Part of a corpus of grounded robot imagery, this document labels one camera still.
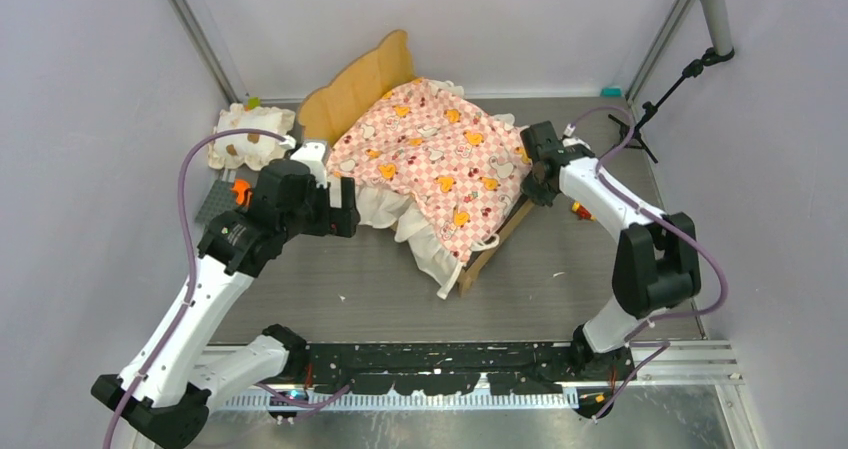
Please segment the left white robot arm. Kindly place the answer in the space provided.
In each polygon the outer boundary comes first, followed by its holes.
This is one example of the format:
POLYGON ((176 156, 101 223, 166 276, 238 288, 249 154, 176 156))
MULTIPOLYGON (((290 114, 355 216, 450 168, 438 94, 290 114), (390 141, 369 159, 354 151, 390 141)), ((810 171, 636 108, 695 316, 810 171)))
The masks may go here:
POLYGON ((196 361, 286 243, 298 235, 351 238, 359 221, 353 178, 330 182, 322 162, 266 166, 248 204, 215 216, 189 249, 186 283, 136 358, 118 374, 99 376, 92 395, 157 446, 186 448, 215 409, 251 385, 272 377, 298 381, 309 365, 307 343, 279 324, 204 368, 196 361))

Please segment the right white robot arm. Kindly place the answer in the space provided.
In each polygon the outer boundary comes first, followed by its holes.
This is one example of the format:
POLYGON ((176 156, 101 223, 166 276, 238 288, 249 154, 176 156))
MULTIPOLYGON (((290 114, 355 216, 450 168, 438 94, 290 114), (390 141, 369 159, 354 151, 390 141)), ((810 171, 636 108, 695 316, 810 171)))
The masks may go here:
POLYGON ((558 195, 580 203, 617 245, 612 296, 573 333, 569 362, 584 379, 596 379, 652 318, 693 298, 701 288, 699 256, 690 240, 692 219, 668 215, 616 180, 578 138, 558 137, 550 122, 520 132, 532 162, 521 191, 534 204, 551 206, 558 195))

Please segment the pink checkered duck mattress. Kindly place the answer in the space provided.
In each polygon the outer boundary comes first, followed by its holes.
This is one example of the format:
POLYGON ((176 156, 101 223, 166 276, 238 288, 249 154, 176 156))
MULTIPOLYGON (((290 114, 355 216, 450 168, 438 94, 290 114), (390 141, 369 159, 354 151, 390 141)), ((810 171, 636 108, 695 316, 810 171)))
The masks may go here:
POLYGON ((529 169, 512 114, 490 114, 424 78, 372 104, 327 162, 330 174, 355 181, 361 224, 393 229, 441 299, 474 256, 499 245, 529 169))

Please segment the wooden pet bed frame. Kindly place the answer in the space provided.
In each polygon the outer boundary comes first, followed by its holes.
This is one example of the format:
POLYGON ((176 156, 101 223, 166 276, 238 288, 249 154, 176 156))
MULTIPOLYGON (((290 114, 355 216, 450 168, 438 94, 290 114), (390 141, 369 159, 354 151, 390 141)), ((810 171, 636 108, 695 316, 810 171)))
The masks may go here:
MULTIPOLYGON (((304 135, 326 141, 332 151, 340 137, 388 91, 424 78, 415 73, 407 39, 402 30, 389 33, 374 49, 348 64, 329 84, 313 91, 297 112, 304 135)), ((519 206, 499 232, 499 245, 511 235, 529 209, 529 201, 522 195, 519 206)), ((498 246, 474 256, 450 293, 467 292, 498 246)))

